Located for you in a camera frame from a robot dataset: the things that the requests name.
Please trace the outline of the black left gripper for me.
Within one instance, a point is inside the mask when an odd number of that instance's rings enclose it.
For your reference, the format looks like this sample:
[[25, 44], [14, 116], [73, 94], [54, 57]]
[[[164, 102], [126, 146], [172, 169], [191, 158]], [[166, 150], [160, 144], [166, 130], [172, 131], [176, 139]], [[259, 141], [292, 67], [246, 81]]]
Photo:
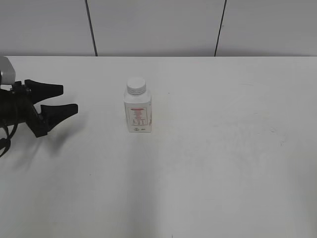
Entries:
[[77, 104], [59, 106], [41, 105], [41, 115], [34, 107], [35, 103], [63, 94], [63, 86], [45, 84], [26, 79], [24, 83], [13, 83], [10, 90], [0, 91], [0, 127], [13, 126], [9, 134], [12, 137], [20, 123], [25, 123], [38, 137], [46, 136], [62, 121], [78, 113]]

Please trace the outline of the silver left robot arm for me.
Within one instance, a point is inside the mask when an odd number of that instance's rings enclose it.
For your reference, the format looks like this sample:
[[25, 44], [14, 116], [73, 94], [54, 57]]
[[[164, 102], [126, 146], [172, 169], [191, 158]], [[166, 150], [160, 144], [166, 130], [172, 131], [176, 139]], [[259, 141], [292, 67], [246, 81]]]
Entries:
[[21, 123], [27, 124], [38, 138], [46, 136], [55, 126], [78, 113], [77, 104], [59, 106], [41, 105], [38, 113], [34, 105], [46, 99], [61, 96], [63, 86], [46, 84], [30, 79], [16, 81], [13, 65], [7, 57], [0, 58], [0, 84], [9, 85], [9, 90], [0, 91], [0, 126], [13, 126], [14, 133]]

